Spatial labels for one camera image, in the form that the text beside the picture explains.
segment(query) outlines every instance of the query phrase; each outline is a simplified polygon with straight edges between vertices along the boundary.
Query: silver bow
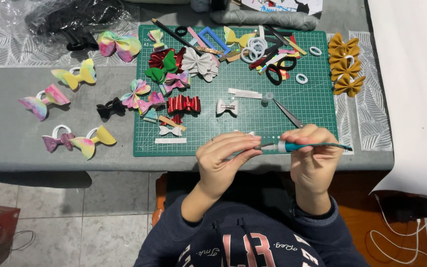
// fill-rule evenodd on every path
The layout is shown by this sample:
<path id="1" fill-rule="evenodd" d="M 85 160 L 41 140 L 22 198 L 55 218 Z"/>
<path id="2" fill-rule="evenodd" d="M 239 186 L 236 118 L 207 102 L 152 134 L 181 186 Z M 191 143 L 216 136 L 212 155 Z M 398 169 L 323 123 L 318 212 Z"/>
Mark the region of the silver bow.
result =
<path id="1" fill-rule="evenodd" d="M 182 128 L 181 127 L 174 127 L 172 130 L 169 130 L 165 126 L 159 126 L 159 129 L 161 129 L 159 131 L 160 135 L 166 135 L 166 134 L 172 133 L 173 135 L 176 135 L 176 136 L 182 136 L 182 132 L 181 132 Z"/>
<path id="2" fill-rule="evenodd" d="M 217 100 L 217 115 L 223 113 L 226 109 L 230 110 L 235 116 L 238 115 L 238 100 L 233 101 L 230 105 L 225 105 L 221 99 Z"/>

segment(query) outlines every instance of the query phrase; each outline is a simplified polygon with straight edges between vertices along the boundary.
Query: navy hoodie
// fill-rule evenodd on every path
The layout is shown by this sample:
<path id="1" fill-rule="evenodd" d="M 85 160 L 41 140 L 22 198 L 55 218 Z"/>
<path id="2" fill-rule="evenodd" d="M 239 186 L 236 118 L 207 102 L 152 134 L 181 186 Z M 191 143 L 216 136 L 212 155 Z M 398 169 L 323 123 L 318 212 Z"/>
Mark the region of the navy hoodie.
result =
<path id="1" fill-rule="evenodd" d="M 291 216 L 295 231 L 244 204 L 218 202 L 200 223 L 181 216 L 179 197 L 152 228 L 135 267 L 369 266 L 332 200 L 323 220 Z"/>

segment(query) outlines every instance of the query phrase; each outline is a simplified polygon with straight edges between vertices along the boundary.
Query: green cutting mat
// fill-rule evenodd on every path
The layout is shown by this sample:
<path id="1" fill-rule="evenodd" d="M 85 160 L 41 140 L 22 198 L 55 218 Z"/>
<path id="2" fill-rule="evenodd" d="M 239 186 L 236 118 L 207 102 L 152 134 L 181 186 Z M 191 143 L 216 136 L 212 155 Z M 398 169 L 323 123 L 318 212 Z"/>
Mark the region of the green cutting mat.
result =
<path id="1" fill-rule="evenodd" d="M 171 30 L 175 29 L 173 26 L 169 26 L 169 28 Z M 138 55 L 136 77 L 147 81 L 151 85 L 151 91 L 159 92 L 158 85 L 144 74 L 144 71 L 149 68 L 148 60 L 154 43 L 148 38 L 148 32 L 153 29 L 158 29 L 158 27 L 154 25 L 139 26 L 139 39 L 142 42 L 143 49 Z M 196 33 L 199 33 L 203 27 L 193 27 L 193 29 Z M 231 29 L 234 30 L 237 37 L 254 30 L 233 27 Z M 213 28 L 212 30 L 224 40 L 225 34 L 222 27 Z M 214 77 L 214 80 L 210 83 L 205 82 L 199 76 L 192 77 L 190 88 L 182 89 L 182 92 L 174 89 L 170 94 L 171 97 L 179 94 L 190 97 L 199 96 L 202 112 L 199 114 L 185 114 L 182 118 L 182 125 L 187 128 L 185 132 L 182 132 L 182 137 L 187 138 L 187 143 L 155 144 L 154 140 L 156 138 L 175 138 L 176 136 L 171 133 L 160 136 L 160 123 L 153 124 L 142 120 L 139 116 L 135 116 L 133 155 L 135 157 L 195 155 L 197 148 L 212 137 L 232 132 L 235 129 L 246 133 L 255 131 L 257 135 L 263 136 L 262 143 L 277 143 L 279 136 L 284 131 L 296 128 L 273 101 L 267 105 L 262 105 L 260 99 L 237 98 L 239 102 L 239 114 L 237 117 L 233 117 L 229 111 L 216 115 L 215 107 L 219 98 L 223 99 L 227 105 L 233 101 L 234 94 L 229 94 L 228 88 L 252 90 L 263 95 L 267 92 L 273 92 L 276 100 L 286 106 L 304 124 L 313 123 L 319 127 L 325 127 L 338 138 L 334 99 L 331 90 L 332 82 L 329 78 L 330 67 L 327 60 L 325 32 L 293 31 L 293 34 L 297 45 L 303 50 L 308 52 L 309 47 L 316 46 L 323 51 L 323 54 L 320 57 L 315 57 L 310 53 L 305 56 L 301 55 L 296 68 L 288 72 L 291 77 L 288 80 L 284 80 L 279 86 L 273 85 L 266 77 L 266 74 L 259 75 L 258 71 L 250 70 L 248 64 L 241 59 L 230 63 L 221 62 L 218 76 Z M 187 34 L 184 39 L 190 41 L 192 37 Z M 208 39 L 212 44 L 216 44 L 210 37 Z M 176 52 L 182 47 L 181 43 L 168 34 L 164 34 L 162 41 L 167 47 L 174 48 Z M 298 73 L 306 75 L 309 81 L 304 85 L 298 84 L 295 81 L 295 76 Z M 142 97 L 145 101 L 147 101 L 147 98 L 148 95 Z M 165 107 L 159 107 L 156 112 L 158 115 L 172 117 L 168 115 Z M 264 154 L 279 154 L 279 152 L 264 151 Z"/>

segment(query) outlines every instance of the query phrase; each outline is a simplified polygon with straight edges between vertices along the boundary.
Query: table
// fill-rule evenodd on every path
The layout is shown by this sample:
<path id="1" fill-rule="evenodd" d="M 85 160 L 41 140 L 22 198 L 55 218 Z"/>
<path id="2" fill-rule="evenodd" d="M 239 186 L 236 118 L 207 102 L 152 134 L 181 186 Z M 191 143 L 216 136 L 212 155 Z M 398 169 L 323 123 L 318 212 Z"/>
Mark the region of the table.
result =
<path id="1" fill-rule="evenodd" d="M 323 16 L 317 30 L 340 32 L 372 31 L 367 23 L 363 0 L 324 1 Z M 207 13 L 195 13 L 189 5 L 141 4 L 141 24 L 151 24 L 157 18 L 165 25 L 218 26 Z M 97 68 L 98 82 L 82 88 L 69 98 L 69 110 L 49 108 L 49 117 L 39 122 L 17 99 L 35 95 L 57 80 L 49 68 L 0 69 L 0 172 L 26 171 L 195 171 L 194 156 L 138 157 L 132 155 L 133 119 L 137 112 L 112 116 L 103 122 L 96 112 L 96 104 L 104 104 L 128 92 L 136 76 L 133 67 Z M 390 170 L 393 152 L 363 152 L 360 150 L 358 122 L 354 99 L 349 99 L 352 137 L 355 155 L 342 156 L 338 170 Z M 118 140 L 115 146 L 99 145 L 95 156 L 86 161 L 80 151 L 67 151 L 63 146 L 54 153 L 44 148 L 42 135 L 51 135 L 56 125 L 65 124 L 77 135 L 85 135 L 92 128 L 104 125 Z M 250 160 L 241 169 L 263 173 L 288 171 L 288 155 L 263 155 Z"/>

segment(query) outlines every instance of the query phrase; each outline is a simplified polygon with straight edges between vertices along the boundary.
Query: scissors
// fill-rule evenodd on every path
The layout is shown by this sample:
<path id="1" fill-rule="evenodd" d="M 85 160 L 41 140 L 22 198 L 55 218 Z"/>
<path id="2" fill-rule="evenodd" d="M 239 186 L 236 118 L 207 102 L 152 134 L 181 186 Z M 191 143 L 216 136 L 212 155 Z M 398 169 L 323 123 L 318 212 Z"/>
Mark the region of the scissors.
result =
<path id="1" fill-rule="evenodd" d="M 280 102 L 278 102 L 276 99 L 273 98 L 273 101 L 276 103 L 276 105 L 281 109 L 282 112 L 288 117 L 288 119 L 291 120 L 291 122 L 299 129 L 304 127 L 303 122 L 301 122 L 300 119 L 298 119 L 296 116 L 294 116 L 293 113 L 291 113 L 286 107 L 284 107 Z"/>

